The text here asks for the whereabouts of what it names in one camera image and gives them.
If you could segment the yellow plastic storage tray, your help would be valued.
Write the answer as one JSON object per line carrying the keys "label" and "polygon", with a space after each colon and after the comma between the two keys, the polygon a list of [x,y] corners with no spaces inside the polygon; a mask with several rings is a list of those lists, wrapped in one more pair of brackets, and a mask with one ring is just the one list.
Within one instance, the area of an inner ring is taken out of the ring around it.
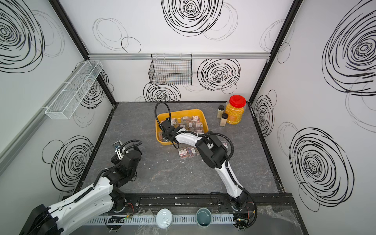
{"label": "yellow plastic storage tray", "polygon": [[[206,133],[206,132],[209,131],[209,127],[208,127],[205,115],[204,115],[202,110],[200,110],[200,109],[190,109],[190,110],[181,110],[181,111],[171,112],[172,118],[181,118],[183,116],[187,116],[187,117],[198,116],[199,119],[200,119],[200,122],[203,123],[204,132]],[[162,114],[157,115],[157,119],[160,121],[160,123],[162,123],[164,120],[166,120],[166,118],[169,118],[169,113],[162,113]],[[158,138],[159,132],[161,132],[161,129],[160,129],[157,121],[155,121],[156,140],[163,146],[172,145],[171,142],[163,142],[163,141],[159,140],[159,138]]]}

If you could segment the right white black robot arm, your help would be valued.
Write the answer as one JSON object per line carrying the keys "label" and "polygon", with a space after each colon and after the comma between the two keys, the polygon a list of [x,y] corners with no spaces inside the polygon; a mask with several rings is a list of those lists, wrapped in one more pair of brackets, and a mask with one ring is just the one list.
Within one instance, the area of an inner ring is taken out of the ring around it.
{"label": "right white black robot arm", "polygon": [[186,144],[198,150],[204,163],[215,169],[219,175],[235,210],[241,211],[246,207],[249,193],[236,178],[230,166],[230,159],[235,149],[227,136],[211,131],[199,134],[182,127],[174,127],[170,118],[162,122],[156,120],[156,123],[165,141],[173,144]]}

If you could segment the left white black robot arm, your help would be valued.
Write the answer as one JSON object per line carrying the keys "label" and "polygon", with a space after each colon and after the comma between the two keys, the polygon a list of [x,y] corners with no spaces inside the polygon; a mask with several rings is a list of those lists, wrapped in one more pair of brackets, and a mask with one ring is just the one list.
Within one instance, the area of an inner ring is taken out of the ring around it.
{"label": "left white black robot arm", "polygon": [[114,156],[114,165],[102,170],[88,187],[49,207],[41,204],[34,208],[20,233],[69,235],[96,216],[110,211],[122,212],[127,207],[134,209],[119,188],[136,178],[141,159],[138,147],[125,150],[122,159]]}

